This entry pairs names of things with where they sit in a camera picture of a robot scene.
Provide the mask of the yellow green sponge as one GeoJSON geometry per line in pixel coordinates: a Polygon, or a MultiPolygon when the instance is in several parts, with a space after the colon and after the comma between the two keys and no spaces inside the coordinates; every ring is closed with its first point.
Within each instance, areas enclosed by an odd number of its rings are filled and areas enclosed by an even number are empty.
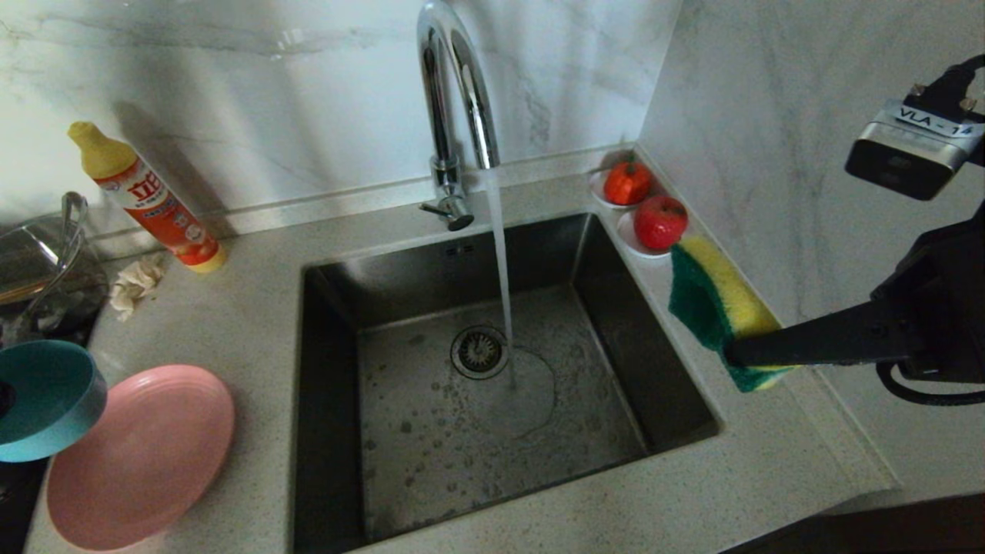
{"type": "Polygon", "coordinates": [[[791,365],[730,362],[727,346],[739,338],[766,335],[780,323],[742,274],[709,239],[683,236],[669,250],[673,283],[669,312],[704,348],[718,355],[740,392],[768,389],[791,365]]]}

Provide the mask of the orange dish soap bottle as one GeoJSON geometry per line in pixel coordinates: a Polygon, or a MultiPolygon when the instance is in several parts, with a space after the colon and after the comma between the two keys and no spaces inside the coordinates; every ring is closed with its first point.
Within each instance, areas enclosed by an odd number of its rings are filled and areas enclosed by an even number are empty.
{"type": "Polygon", "coordinates": [[[224,265],[221,242],[130,144],[92,122],[71,123],[67,136],[80,151],[84,173],[185,267],[208,273],[224,265]]]}

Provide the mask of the pink plate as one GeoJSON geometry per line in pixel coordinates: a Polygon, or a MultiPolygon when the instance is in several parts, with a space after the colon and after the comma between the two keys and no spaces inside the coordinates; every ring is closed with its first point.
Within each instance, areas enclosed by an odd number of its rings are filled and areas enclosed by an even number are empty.
{"type": "Polygon", "coordinates": [[[172,525],[219,475],[235,400],[208,369],[162,365],[116,383],[98,423],[52,463],[47,512],[89,552],[128,548],[172,525]]]}

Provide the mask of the teal bowl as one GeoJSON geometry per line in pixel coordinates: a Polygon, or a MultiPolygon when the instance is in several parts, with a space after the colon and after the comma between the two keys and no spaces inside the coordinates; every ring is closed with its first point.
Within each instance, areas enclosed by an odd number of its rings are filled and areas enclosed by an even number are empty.
{"type": "Polygon", "coordinates": [[[38,340],[0,350],[0,462],[69,448],[101,418],[108,386],[80,345],[38,340]]]}

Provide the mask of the round sink drain strainer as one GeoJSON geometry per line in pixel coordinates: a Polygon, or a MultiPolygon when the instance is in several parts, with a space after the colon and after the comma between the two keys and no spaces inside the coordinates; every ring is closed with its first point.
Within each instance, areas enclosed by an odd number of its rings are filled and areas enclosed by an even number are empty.
{"type": "Polygon", "coordinates": [[[473,325],[454,337],[449,358],[455,371],[466,379],[486,381],[506,368],[508,341],[496,327],[473,325]]]}

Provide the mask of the stainless steel sink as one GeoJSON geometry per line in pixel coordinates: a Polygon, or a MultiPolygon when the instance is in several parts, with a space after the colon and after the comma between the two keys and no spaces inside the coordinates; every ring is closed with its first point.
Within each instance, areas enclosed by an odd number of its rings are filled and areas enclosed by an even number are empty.
{"type": "Polygon", "coordinates": [[[344,554],[714,437],[703,394],[601,221],[458,236],[305,270],[295,554],[344,554]],[[509,359],[473,381],[459,332],[509,359]]]}

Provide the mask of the red apple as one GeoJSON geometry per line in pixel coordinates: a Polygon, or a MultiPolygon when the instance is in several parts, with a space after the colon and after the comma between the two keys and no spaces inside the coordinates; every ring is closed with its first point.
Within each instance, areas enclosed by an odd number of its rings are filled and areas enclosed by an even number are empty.
{"type": "Polygon", "coordinates": [[[679,200],[655,195],[644,200],[634,214],[633,232],[638,242],[652,250],[671,249],[689,224],[689,214],[679,200]]]}

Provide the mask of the red tomato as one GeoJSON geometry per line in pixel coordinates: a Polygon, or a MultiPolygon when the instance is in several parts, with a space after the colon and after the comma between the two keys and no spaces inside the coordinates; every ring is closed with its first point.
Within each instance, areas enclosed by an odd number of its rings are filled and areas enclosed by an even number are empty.
{"type": "Polygon", "coordinates": [[[609,171],[603,185],[603,197],[614,205],[635,205],[647,199],[654,182],[651,169],[630,155],[609,171]]]}

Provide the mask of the chrome gooseneck faucet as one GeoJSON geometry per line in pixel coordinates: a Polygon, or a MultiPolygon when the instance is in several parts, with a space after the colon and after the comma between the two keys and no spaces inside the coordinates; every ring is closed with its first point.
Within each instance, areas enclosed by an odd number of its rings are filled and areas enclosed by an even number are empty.
{"type": "Polygon", "coordinates": [[[428,0],[423,4],[416,21],[416,42],[434,147],[429,159],[430,175],[439,201],[436,205],[422,204],[420,208],[440,217],[448,231],[457,232],[471,225],[474,215],[466,200],[462,164],[453,141],[443,61],[450,63],[470,126],[472,150],[483,171],[499,167],[502,161],[492,103],[471,36],[446,0],[428,0]]]}

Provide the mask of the crumpled white cloth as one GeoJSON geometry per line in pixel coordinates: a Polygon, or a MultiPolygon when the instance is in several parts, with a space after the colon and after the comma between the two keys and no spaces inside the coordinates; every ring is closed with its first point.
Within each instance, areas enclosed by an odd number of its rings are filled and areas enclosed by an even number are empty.
{"type": "Polygon", "coordinates": [[[120,270],[109,288],[109,305],[117,320],[130,319],[143,299],[154,293],[164,274],[161,252],[144,255],[120,270]]]}

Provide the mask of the black stovetop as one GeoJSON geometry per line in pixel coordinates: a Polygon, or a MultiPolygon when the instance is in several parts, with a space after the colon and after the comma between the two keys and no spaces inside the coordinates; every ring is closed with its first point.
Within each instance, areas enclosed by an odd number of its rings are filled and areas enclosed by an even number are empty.
{"type": "Polygon", "coordinates": [[[22,554],[49,457],[0,462],[0,554],[22,554]]]}

